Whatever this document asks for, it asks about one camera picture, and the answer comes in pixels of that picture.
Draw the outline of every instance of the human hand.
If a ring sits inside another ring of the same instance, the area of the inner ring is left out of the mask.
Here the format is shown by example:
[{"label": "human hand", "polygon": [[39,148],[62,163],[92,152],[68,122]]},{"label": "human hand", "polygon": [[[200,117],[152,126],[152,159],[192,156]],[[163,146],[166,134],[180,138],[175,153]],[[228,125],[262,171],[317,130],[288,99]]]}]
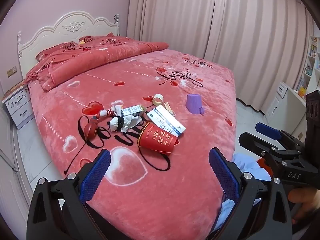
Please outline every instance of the human hand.
[{"label": "human hand", "polygon": [[302,203],[293,219],[304,218],[307,213],[320,208],[320,190],[311,187],[295,188],[290,191],[288,200],[293,203]]}]

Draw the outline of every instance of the curtain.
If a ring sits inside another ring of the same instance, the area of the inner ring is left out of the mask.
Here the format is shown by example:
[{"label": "curtain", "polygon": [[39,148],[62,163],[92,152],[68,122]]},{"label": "curtain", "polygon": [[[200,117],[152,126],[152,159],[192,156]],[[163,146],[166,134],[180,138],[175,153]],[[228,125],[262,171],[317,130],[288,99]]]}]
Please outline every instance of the curtain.
[{"label": "curtain", "polygon": [[297,0],[130,0],[129,37],[228,67],[237,98],[263,112],[299,81],[312,30]]},{"label": "curtain", "polygon": [[128,32],[141,41],[165,41],[170,49],[204,53],[215,0],[130,0]]},{"label": "curtain", "polygon": [[237,98],[266,112],[281,81],[299,81],[311,16],[297,0],[218,1],[204,58],[230,68]]}]

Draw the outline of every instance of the wall outlet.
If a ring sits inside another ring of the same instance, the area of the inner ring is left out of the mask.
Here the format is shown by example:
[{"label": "wall outlet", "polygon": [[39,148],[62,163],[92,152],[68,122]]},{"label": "wall outlet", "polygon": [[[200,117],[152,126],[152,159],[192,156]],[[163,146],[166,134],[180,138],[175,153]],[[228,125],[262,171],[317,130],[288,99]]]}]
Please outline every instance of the wall outlet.
[{"label": "wall outlet", "polygon": [[17,66],[14,66],[12,69],[9,69],[7,71],[8,77],[12,76],[16,72],[17,72]]}]

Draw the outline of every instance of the purple wall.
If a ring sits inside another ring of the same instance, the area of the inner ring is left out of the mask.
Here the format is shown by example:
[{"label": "purple wall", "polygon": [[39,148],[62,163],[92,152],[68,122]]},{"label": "purple wall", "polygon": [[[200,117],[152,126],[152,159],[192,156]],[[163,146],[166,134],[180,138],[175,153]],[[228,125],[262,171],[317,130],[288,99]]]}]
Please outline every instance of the purple wall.
[{"label": "purple wall", "polygon": [[18,73],[7,76],[7,71],[19,66],[17,34],[22,31],[22,44],[29,41],[41,27],[53,25],[64,14],[82,10],[94,18],[120,14],[120,34],[126,36],[130,0],[17,0],[0,25],[0,84],[4,92],[22,80]]}]

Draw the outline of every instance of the purple plastic cup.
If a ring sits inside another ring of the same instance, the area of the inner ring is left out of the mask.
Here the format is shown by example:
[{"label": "purple plastic cup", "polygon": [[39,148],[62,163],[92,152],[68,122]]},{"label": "purple plastic cup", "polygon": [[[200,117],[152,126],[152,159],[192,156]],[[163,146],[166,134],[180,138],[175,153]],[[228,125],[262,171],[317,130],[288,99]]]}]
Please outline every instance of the purple plastic cup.
[{"label": "purple plastic cup", "polygon": [[204,114],[201,96],[196,94],[187,95],[186,107],[192,114]]}]

